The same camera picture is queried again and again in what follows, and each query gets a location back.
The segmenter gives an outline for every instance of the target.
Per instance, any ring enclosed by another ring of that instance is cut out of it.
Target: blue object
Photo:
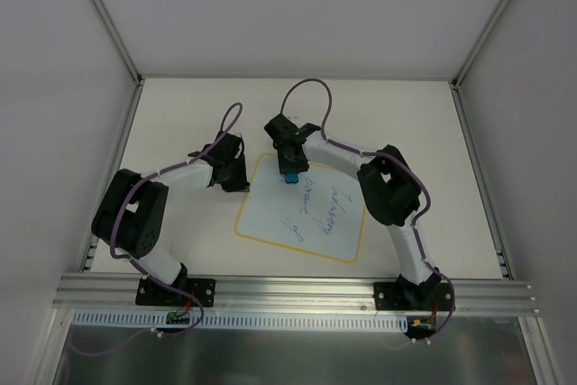
[[[298,173],[285,174],[285,182],[287,184],[297,184],[298,183]]]

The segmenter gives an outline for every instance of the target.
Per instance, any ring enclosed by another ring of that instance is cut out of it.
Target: white board
[[[287,184],[276,155],[262,154],[234,231],[295,252],[353,263],[359,254],[364,199],[357,179],[310,164]]]
[[[246,143],[247,172],[274,152],[263,126],[279,113],[294,79],[147,79],[122,167],[147,172],[182,160],[214,140],[222,115],[236,101],[244,111],[234,133]],[[365,150],[397,146],[433,198],[420,231],[435,264],[457,279],[499,279],[499,262],[472,172],[451,91],[443,82],[329,80],[333,112],[327,131]],[[297,89],[286,114],[319,124],[322,87]],[[389,233],[370,215],[354,263],[293,252],[238,236],[234,223],[244,194],[207,188],[167,206],[160,242],[190,272],[207,275],[394,277],[398,259]],[[95,271],[132,272],[101,243]]]

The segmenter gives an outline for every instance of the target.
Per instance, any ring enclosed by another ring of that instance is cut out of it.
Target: gray wall panel
[[[577,377],[577,3],[514,0],[462,95],[517,276]]]
[[[0,0],[0,381],[74,270],[132,82],[88,0]]]
[[[451,78],[498,0],[105,0],[143,73]]]

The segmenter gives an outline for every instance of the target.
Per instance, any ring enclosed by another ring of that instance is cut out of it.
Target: purple cable
[[[384,153],[384,152],[361,151],[360,149],[353,148],[352,146],[349,146],[349,145],[344,144],[344,143],[340,143],[340,142],[333,140],[333,139],[330,139],[326,136],[325,126],[326,126],[326,121],[328,119],[328,116],[331,114],[331,109],[333,108],[333,93],[331,92],[330,87],[320,78],[305,78],[304,80],[299,81],[296,85],[291,87],[288,90],[287,94],[285,95],[284,99],[282,100],[282,105],[280,106],[280,112],[281,113],[283,112],[285,105],[287,103],[287,100],[289,99],[289,96],[293,92],[293,90],[295,90],[300,85],[304,85],[305,83],[309,83],[309,82],[315,82],[315,83],[322,85],[325,88],[326,93],[328,95],[328,106],[326,108],[325,117],[323,117],[323,121],[321,122],[321,135],[327,143],[332,144],[333,146],[340,148],[344,151],[354,153],[356,155],[367,156],[367,157],[379,157],[379,158],[383,158],[385,160],[391,161],[393,164],[397,165],[405,173],[407,173],[407,175],[421,188],[421,191],[423,191],[423,194],[425,195],[425,200],[426,200],[425,207],[418,214],[416,214],[415,217],[413,217],[413,220],[411,221],[411,226],[413,227],[413,233],[415,234],[415,239],[417,240],[417,247],[418,247],[419,253],[421,254],[422,261],[425,263],[427,268],[429,270],[431,270],[434,274],[441,277],[441,279],[446,280],[446,282],[449,284],[449,290],[451,291],[451,297],[453,300],[453,303],[451,305],[451,309],[449,310],[449,314],[447,315],[447,318],[445,319],[445,321],[441,324],[441,326],[439,326],[439,328],[435,331],[435,333],[433,335],[431,335],[428,339],[426,339],[426,340],[431,340],[434,336],[438,335],[439,332],[451,321],[451,319],[453,318],[454,310],[455,310],[454,284],[451,281],[451,279],[449,279],[439,269],[435,268],[433,265],[431,265],[429,263],[429,261],[426,258],[425,247],[423,245],[423,242],[421,241],[421,236],[417,230],[418,219],[421,216],[423,216],[424,214],[426,214],[429,211],[429,209],[431,208],[431,195],[429,194],[429,191],[426,189],[425,184],[423,184],[421,179],[419,179],[418,176],[415,173],[413,173],[413,171],[406,164],[403,164],[402,161],[396,159],[395,157],[388,155],[387,153]]]
[[[238,107],[238,113],[234,117],[233,121],[226,127],[226,129],[223,130],[224,121],[226,120],[226,117],[229,115],[229,113],[235,107]],[[218,135],[218,137],[216,137],[214,142],[212,142],[210,145],[206,146],[206,148],[204,150],[202,150],[196,157],[191,159],[189,162],[182,161],[182,162],[178,162],[176,164],[173,164],[171,166],[165,167],[164,169],[160,170],[159,173],[152,173],[151,175],[148,175],[148,176],[142,178],[136,184],[134,184],[134,187],[132,187],[131,190],[128,192],[128,194],[126,195],[126,198],[124,199],[124,202],[120,206],[120,210],[118,211],[118,215],[116,216],[116,220],[114,221],[113,230],[112,230],[112,233],[110,235],[110,244],[109,244],[110,245],[110,255],[115,259],[127,259],[132,264],[132,266],[137,271],[139,271],[142,275],[146,276],[148,279],[153,281],[155,284],[165,288],[166,290],[170,290],[174,293],[177,293],[183,297],[190,299],[192,302],[194,302],[198,306],[198,309],[200,310],[200,317],[193,324],[186,327],[182,331],[178,331],[176,333],[162,334],[163,337],[174,338],[174,337],[178,337],[180,335],[185,335],[185,334],[189,333],[195,327],[197,327],[198,325],[200,325],[202,323],[202,321],[205,318],[205,310],[202,307],[202,304],[200,303],[200,301],[194,295],[192,295],[191,293],[187,293],[184,290],[173,288],[171,285],[160,281],[159,279],[157,279],[156,277],[151,275],[147,270],[145,270],[143,268],[143,266],[136,259],[134,259],[134,257],[132,257],[130,254],[116,254],[115,247],[116,247],[116,236],[118,235],[118,228],[120,227],[120,223],[122,221],[124,212],[126,211],[126,207],[128,206],[128,204],[132,200],[132,198],[133,198],[134,194],[136,193],[136,191],[138,190],[138,188],[140,188],[142,186],[142,184],[144,184],[144,182],[146,182],[148,180],[155,179],[159,175],[163,175],[163,174],[169,173],[173,170],[177,170],[177,169],[180,169],[182,167],[186,167],[186,166],[189,166],[191,164],[194,164],[199,159],[201,159],[202,157],[207,155],[221,140],[223,140],[223,138],[226,136],[226,134],[229,131],[231,131],[233,126],[236,124],[238,119],[241,117],[242,112],[243,112],[243,105],[241,103],[234,103],[233,105],[231,105],[228,108],[228,110],[226,110],[226,113],[224,114],[224,117],[223,117],[223,121],[221,122],[221,125],[220,125],[221,128],[220,129],[222,132]],[[78,349],[72,343],[72,333],[70,332],[69,333],[68,346],[72,352],[74,352],[78,355],[81,355],[81,356],[87,356],[87,357],[105,356],[105,355],[115,353],[116,351],[125,347],[128,343],[130,343],[132,340],[134,340],[137,336],[149,333],[150,331],[151,331],[150,328],[141,329],[140,331],[137,331],[136,333],[134,333],[133,335],[131,335],[126,340],[124,340],[122,343],[118,344],[117,346],[113,347],[112,349],[108,349],[108,350],[101,351],[101,352],[93,352],[93,353]]]

